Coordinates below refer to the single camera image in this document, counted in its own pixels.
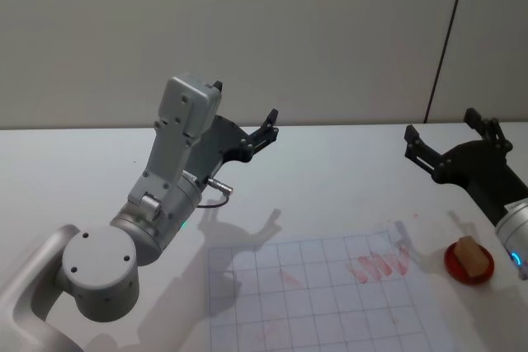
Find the table surface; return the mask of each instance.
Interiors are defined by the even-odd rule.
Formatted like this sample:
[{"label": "table surface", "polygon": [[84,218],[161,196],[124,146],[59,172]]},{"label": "table surface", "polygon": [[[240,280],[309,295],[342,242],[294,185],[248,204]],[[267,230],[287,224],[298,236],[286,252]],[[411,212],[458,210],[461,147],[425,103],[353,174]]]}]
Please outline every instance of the table surface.
[{"label": "table surface", "polygon": [[[229,204],[197,209],[161,258],[139,269],[141,292],[130,314],[94,323],[63,295],[48,322],[87,352],[205,350],[210,246],[252,244],[262,235],[271,242],[336,237],[401,221],[460,351],[524,350],[528,283],[517,278],[470,197],[459,187],[436,185],[403,156],[404,129],[280,128],[277,142],[249,164],[220,170],[218,178],[235,187]],[[417,129],[441,153],[478,137],[463,124]],[[503,129],[514,144],[509,164],[528,180],[528,124],[505,123]],[[0,132],[3,277],[59,226],[108,224],[143,170],[153,137],[151,129]],[[218,193],[205,192],[204,199],[215,198]],[[443,267],[445,248],[466,234],[496,262],[491,281],[477,288],[457,284]]]}]

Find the blue led light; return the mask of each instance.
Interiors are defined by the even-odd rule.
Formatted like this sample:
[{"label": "blue led light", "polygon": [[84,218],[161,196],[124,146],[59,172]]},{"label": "blue led light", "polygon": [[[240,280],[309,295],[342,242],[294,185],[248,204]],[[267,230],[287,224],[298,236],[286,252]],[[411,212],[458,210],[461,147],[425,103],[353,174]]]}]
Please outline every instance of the blue led light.
[{"label": "blue led light", "polygon": [[515,264],[517,264],[517,266],[521,266],[522,264],[522,261],[521,261],[521,257],[519,255],[517,255],[514,251],[511,253],[511,258],[515,261]]}]

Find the red bowl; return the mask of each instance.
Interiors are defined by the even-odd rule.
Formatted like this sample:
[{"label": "red bowl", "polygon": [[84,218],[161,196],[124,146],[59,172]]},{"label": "red bowl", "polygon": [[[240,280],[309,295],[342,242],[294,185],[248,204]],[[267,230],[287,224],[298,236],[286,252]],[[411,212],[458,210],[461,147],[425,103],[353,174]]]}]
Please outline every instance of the red bowl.
[{"label": "red bowl", "polygon": [[462,284],[483,284],[484,282],[488,281],[492,277],[493,271],[495,270],[495,262],[493,261],[493,257],[489,251],[487,251],[485,247],[478,245],[484,255],[486,255],[488,258],[489,266],[486,269],[486,272],[484,272],[482,275],[477,276],[476,278],[470,278],[464,267],[460,264],[459,259],[457,259],[455,255],[456,244],[457,242],[450,245],[444,253],[445,269],[449,275]]}]

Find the grid paper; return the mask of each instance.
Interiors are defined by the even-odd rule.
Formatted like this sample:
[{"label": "grid paper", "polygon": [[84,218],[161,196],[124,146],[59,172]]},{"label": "grid paper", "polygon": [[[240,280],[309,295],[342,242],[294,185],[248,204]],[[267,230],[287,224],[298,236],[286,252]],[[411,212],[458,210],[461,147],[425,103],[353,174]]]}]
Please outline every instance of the grid paper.
[{"label": "grid paper", "polygon": [[211,352],[455,352],[391,231],[209,250]]}]

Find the white wall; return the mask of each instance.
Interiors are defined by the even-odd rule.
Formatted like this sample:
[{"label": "white wall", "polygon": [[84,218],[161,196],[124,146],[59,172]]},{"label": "white wall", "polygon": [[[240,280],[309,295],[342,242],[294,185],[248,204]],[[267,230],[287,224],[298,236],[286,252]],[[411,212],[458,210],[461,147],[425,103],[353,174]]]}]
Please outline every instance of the white wall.
[{"label": "white wall", "polygon": [[166,80],[257,123],[422,120],[453,0],[0,0],[0,128],[151,125]]},{"label": "white wall", "polygon": [[460,0],[429,120],[528,120],[528,0]]}]

